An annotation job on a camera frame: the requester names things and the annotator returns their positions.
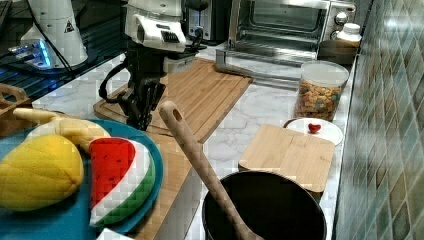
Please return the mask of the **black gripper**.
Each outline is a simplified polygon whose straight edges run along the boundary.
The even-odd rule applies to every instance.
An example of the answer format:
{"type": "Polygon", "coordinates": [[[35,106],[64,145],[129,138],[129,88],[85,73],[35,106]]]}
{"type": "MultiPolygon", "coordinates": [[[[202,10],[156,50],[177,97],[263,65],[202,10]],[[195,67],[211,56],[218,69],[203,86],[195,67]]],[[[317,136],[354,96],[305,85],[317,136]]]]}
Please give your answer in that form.
{"type": "Polygon", "coordinates": [[[118,94],[118,103],[127,116],[126,124],[138,130],[146,130],[152,121],[154,111],[166,89],[160,79],[166,75],[163,70],[164,50],[145,47],[130,41],[127,45],[127,69],[130,72],[130,86],[141,98],[142,112],[138,109],[138,98],[130,90],[118,94]]]}

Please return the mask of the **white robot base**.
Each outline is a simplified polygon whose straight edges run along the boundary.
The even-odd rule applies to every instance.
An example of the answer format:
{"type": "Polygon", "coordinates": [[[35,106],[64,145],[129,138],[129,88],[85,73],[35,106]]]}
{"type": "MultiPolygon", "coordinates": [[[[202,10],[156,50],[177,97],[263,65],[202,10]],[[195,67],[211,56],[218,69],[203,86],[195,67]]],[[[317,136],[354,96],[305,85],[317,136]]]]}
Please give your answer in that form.
{"type": "Polygon", "coordinates": [[[25,0],[32,27],[8,49],[39,70],[69,69],[88,59],[71,0],[25,0]]]}

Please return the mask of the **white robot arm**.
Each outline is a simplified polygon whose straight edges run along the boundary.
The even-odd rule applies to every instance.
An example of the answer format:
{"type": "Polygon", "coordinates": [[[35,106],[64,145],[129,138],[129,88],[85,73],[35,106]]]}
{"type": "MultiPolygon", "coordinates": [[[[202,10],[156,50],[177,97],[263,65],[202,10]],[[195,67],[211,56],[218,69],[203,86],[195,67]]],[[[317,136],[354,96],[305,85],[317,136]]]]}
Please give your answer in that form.
{"type": "Polygon", "coordinates": [[[169,54],[185,51],[186,38],[181,29],[181,0],[128,0],[125,34],[128,90],[121,96],[127,124],[146,130],[151,112],[161,99],[167,74],[164,60],[169,54]]]}

